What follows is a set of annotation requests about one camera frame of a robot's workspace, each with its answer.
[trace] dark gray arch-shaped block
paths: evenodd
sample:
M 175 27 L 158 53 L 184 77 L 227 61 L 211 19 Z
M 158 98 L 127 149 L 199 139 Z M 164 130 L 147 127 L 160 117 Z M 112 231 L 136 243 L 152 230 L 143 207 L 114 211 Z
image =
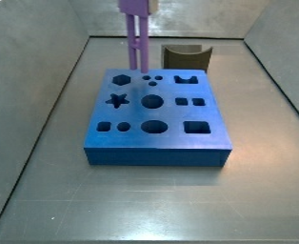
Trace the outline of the dark gray arch-shaped block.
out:
M 68 0 L 0 2 L 0 214 L 88 38 Z
M 163 69 L 208 70 L 214 48 L 203 51 L 202 45 L 164 45 Z

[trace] foam block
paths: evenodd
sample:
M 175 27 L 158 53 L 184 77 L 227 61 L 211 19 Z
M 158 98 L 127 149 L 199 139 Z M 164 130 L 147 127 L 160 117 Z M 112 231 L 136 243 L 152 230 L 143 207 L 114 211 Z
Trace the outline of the foam block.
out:
M 84 149 L 93 165 L 224 166 L 232 145 L 204 71 L 108 70 Z

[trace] rectangular hole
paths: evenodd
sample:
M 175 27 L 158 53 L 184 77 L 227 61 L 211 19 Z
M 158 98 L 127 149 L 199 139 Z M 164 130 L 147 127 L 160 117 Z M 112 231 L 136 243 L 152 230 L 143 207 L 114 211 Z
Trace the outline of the rectangular hole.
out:
M 99 122 L 96 130 L 99 132 L 110 132 L 111 131 L 111 127 L 112 127 L 112 123 L 111 122 Z
M 186 133 L 211 133 L 210 125 L 206 121 L 184 121 Z
M 195 106 L 204 106 L 204 99 L 203 98 L 194 98 L 194 105 Z
M 176 104 L 178 104 L 179 106 L 187 106 L 187 105 L 188 105 L 188 100 L 187 100 L 187 98 L 178 97 L 178 98 L 176 98 Z

